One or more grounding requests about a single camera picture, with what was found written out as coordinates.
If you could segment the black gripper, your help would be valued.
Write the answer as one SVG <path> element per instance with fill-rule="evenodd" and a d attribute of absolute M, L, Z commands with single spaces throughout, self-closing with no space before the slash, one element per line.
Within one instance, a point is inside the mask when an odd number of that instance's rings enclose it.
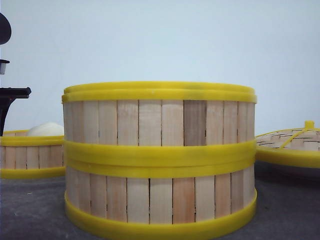
<path fill-rule="evenodd" d="M 6 44 L 12 35 L 12 28 L 8 19 L 1 13 L 0 14 L 0 44 Z M 0 136 L 3 136 L 5 120 L 9 111 L 10 105 L 16 99 L 28 99 L 31 94 L 29 87 L 14 88 L 14 87 L 1 87 L 0 88 Z"/>

